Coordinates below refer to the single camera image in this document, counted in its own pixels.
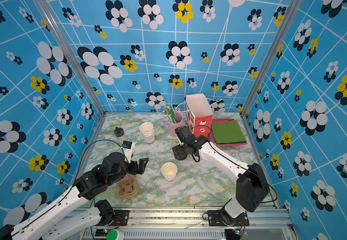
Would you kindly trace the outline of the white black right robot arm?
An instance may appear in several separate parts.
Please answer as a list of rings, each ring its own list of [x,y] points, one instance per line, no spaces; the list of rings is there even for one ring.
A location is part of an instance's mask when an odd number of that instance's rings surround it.
[[[237,160],[219,149],[208,138],[195,137],[188,127],[175,129],[179,145],[172,148],[174,157],[183,161],[188,155],[197,163],[209,162],[227,174],[236,183],[235,197],[221,209],[221,218],[228,226],[235,224],[246,211],[253,213],[270,192],[260,165]]]

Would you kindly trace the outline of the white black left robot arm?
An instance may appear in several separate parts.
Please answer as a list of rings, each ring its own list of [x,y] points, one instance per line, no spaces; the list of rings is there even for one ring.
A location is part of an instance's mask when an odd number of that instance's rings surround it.
[[[79,230],[95,225],[112,223],[114,210],[107,200],[95,203],[88,211],[68,221],[62,219],[81,205],[105,192],[108,187],[127,174],[142,175],[148,158],[127,161],[123,153],[114,152],[102,164],[77,178],[60,197],[27,220],[16,225],[7,224],[0,229],[1,240],[65,239]]]

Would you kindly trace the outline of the white paper coffee cup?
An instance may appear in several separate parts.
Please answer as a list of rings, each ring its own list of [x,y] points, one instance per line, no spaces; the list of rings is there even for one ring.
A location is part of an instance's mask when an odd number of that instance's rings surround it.
[[[168,162],[161,167],[161,173],[165,180],[172,182],[177,174],[177,166],[174,163]]]

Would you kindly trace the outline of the brown pulp cup carrier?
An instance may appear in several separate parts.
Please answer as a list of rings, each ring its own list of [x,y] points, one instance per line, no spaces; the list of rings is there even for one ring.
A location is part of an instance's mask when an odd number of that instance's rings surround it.
[[[139,186],[136,178],[127,174],[123,179],[116,183],[116,195],[121,200],[133,199],[137,196]]]

